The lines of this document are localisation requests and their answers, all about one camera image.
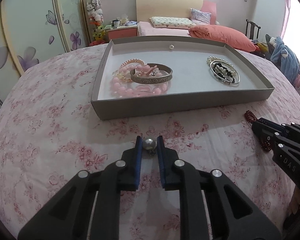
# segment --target blue cloth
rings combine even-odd
[[[286,46],[280,37],[277,37],[277,46],[274,48],[274,52],[270,58],[271,62],[277,63],[281,56],[281,68],[282,74],[294,85],[296,78],[300,75],[300,63],[293,51]]]

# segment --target orange pillow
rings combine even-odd
[[[254,44],[241,32],[221,25],[196,25],[189,30],[191,37],[224,42],[235,49],[255,51]]]

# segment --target chair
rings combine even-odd
[[[259,37],[259,31],[260,31],[261,27],[256,25],[254,22],[249,21],[248,19],[246,19],[246,22],[247,22],[247,27],[246,27],[246,34],[245,35],[247,36],[247,34],[248,34],[248,25],[250,23],[251,26],[250,26],[250,37],[249,37],[249,39],[250,40],[254,39],[254,29],[255,29],[255,27],[258,28],[257,37],[256,37],[256,39],[257,39]]]

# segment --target pillow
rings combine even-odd
[[[196,25],[189,30],[191,37],[224,42],[235,49],[255,51],[254,44],[241,32],[221,25]]]
[[[151,17],[154,28],[186,29],[195,26],[188,18]]]
[[[210,19],[211,19],[211,13],[204,13],[202,11],[198,11],[196,9],[190,9],[191,10],[191,16],[190,20],[195,23],[195,24],[210,24]]]

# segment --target pink floral fabric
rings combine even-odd
[[[20,78],[0,110],[0,219],[22,226],[78,171],[100,171],[133,147],[162,135],[197,169],[222,170],[281,228],[294,184],[262,151],[243,114],[300,123],[300,96],[269,61],[241,52],[275,86],[266,101],[101,121],[90,104],[106,45],[54,57]],[[121,192],[121,240],[179,235],[178,192],[160,185],[157,158],[144,155],[136,192]]]

